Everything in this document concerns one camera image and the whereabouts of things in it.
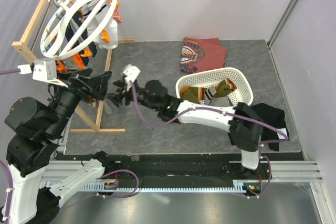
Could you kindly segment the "olive striped sock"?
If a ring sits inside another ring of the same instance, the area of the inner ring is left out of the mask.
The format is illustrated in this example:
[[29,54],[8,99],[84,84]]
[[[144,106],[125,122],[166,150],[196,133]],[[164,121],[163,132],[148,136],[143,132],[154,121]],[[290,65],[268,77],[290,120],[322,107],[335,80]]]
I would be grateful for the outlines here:
[[216,93],[214,98],[226,97],[230,93],[236,90],[236,86],[228,78],[221,81],[218,85],[215,86]]
[[201,87],[185,86],[180,89],[180,97],[193,103],[201,104],[204,102],[205,89]]

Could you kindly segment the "grey sock black stripes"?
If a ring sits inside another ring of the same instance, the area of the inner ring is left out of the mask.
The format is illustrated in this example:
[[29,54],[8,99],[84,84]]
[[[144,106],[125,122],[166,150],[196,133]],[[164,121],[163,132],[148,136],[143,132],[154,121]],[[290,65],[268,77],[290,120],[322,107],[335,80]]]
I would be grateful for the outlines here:
[[204,92],[204,104],[209,105],[209,106],[217,106],[217,107],[231,106],[230,100],[227,96],[216,98],[215,97],[216,93],[217,93],[217,91],[214,87],[208,88]]

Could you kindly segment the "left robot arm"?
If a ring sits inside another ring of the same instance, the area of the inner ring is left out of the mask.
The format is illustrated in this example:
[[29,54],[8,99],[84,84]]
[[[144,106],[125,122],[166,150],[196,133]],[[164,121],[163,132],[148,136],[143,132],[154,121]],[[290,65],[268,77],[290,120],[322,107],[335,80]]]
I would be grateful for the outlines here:
[[3,223],[50,223],[61,207],[84,185],[102,176],[111,178],[115,165],[96,154],[87,165],[63,181],[41,187],[50,157],[58,148],[70,118],[80,102],[104,100],[111,71],[92,76],[91,69],[75,72],[66,80],[48,85],[48,105],[32,97],[17,100],[5,123],[14,132],[7,147],[6,162],[1,163],[8,187]]

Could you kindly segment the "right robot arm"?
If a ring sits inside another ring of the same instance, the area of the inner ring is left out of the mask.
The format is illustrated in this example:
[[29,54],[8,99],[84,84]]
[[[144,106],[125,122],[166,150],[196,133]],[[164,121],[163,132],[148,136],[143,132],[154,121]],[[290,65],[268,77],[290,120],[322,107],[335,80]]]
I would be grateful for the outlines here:
[[137,81],[125,77],[114,82],[114,93],[108,93],[115,106],[144,106],[158,114],[166,126],[170,123],[199,124],[224,130],[233,145],[241,150],[241,174],[248,179],[259,173],[259,143],[263,132],[262,121],[245,103],[236,106],[214,107],[201,105],[169,95],[158,80],[150,80],[142,88]]

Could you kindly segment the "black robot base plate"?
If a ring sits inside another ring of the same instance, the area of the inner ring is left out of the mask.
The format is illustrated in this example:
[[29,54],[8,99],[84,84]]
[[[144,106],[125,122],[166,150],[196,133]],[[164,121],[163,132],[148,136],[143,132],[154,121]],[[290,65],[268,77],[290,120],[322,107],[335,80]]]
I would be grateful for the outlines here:
[[104,154],[107,171],[117,170],[120,187],[207,188],[231,187],[234,180],[268,180],[267,163],[256,170],[242,167],[240,154]]

